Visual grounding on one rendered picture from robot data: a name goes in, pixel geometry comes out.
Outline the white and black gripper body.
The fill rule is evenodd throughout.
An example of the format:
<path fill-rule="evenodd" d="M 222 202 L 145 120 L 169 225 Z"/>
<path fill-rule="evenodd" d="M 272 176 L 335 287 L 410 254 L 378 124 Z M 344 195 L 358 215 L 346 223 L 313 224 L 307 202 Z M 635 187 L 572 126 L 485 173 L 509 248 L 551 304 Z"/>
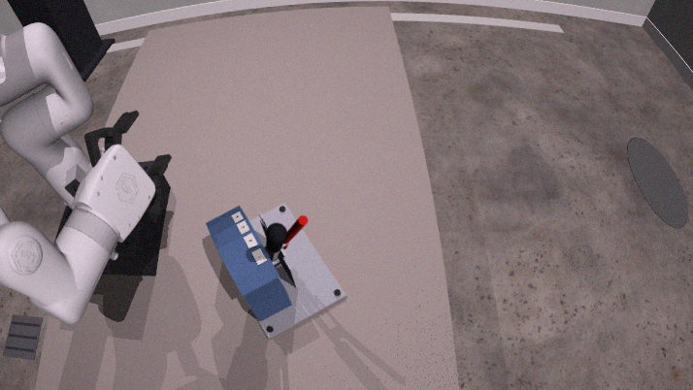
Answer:
<path fill-rule="evenodd" d="M 136 227 L 156 191 L 140 164 L 122 145 L 113 145 L 95 167 L 89 164 L 72 206 L 105 221 L 122 243 Z M 105 150 L 104 150 L 105 151 Z"/>

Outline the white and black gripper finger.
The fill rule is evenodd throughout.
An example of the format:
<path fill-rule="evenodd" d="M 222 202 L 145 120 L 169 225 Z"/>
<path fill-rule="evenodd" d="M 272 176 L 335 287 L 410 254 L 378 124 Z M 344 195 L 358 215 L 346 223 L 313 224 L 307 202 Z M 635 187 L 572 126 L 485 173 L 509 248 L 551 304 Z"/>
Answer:
<path fill-rule="evenodd" d="M 145 213 L 159 214 L 161 200 L 162 176 L 164 175 L 172 156 L 170 154 L 158 155 L 148 170 L 148 176 L 152 179 L 156 191 Z M 167 167 L 167 168 L 166 168 Z"/>
<path fill-rule="evenodd" d="M 126 112 L 121 115 L 114 127 L 104 127 L 84 135 L 92 168 L 96 166 L 101 158 L 98 140 L 105 138 L 104 153 L 113 145 L 121 145 L 122 134 L 129 130 L 138 116 L 138 111 Z"/>

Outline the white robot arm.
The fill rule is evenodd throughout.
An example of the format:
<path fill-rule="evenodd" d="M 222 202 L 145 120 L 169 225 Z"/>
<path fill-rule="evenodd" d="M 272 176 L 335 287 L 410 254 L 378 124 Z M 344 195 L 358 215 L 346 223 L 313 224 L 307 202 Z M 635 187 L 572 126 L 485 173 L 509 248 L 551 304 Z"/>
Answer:
<path fill-rule="evenodd" d="M 118 237 L 101 218 L 72 206 L 91 162 L 66 134 L 86 123 L 94 107 L 67 50 L 42 22 L 8 36 L 0 33 L 0 107 L 13 101 L 0 117 L 4 142 L 72 213 L 53 244 L 32 224 L 10 222 L 0 205 L 0 286 L 73 325 L 82 319 L 109 259 L 117 259 Z"/>

